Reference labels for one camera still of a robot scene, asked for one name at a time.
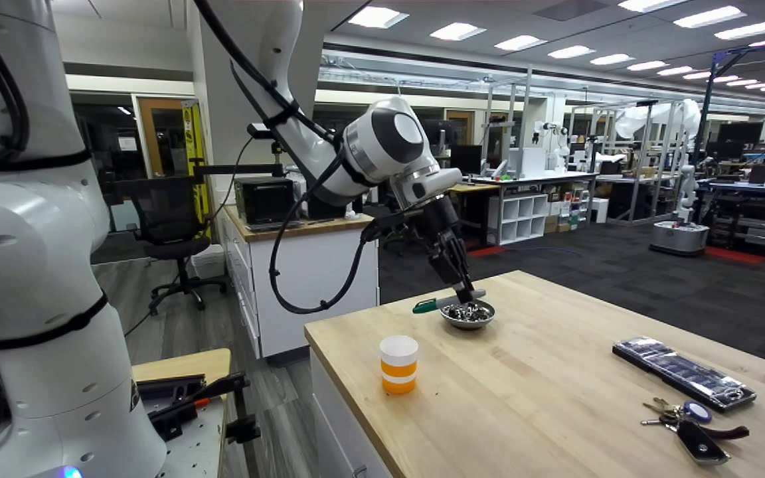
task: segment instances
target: computer monitor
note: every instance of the computer monitor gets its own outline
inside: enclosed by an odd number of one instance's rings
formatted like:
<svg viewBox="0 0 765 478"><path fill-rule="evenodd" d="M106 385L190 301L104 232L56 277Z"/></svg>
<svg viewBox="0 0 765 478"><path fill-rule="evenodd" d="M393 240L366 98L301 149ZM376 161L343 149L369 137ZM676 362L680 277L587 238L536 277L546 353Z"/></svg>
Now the computer monitor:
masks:
<svg viewBox="0 0 765 478"><path fill-rule="evenodd" d="M451 167L461 167L462 175L478 175L485 163L482 146L451 146Z"/></svg>

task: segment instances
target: black chair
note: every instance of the black chair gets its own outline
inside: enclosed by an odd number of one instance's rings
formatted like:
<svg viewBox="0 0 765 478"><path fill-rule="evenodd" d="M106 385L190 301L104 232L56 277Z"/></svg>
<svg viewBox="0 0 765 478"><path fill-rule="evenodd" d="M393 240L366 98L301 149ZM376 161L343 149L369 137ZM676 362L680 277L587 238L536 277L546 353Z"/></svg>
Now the black chair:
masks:
<svg viewBox="0 0 765 478"><path fill-rule="evenodd" d="M227 292L227 277L200 280L192 271L192 256L211 248L207 240L200 240L206 223L198 220L194 178L125 180L117 183L117 191L134 200L138 211L141 232L135 238L146 242L145 253L157 260L177 260L179 268L177 283L153 289L150 313L157 313L157 305L179 292L192 296L200 311L206 311L203 287L215 284Z"/></svg>

